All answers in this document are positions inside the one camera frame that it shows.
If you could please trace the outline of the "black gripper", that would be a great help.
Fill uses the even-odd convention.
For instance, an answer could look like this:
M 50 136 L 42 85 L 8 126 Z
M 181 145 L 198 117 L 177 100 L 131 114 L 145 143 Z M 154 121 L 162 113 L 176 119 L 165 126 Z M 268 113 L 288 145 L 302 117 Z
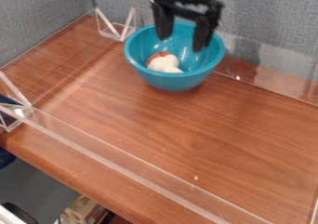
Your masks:
M 150 0 L 158 38 L 171 36 L 174 18 L 197 21 L 193 50 L 201 52 L 210 44 L 220 26 L 225 4 L 220 0 Z

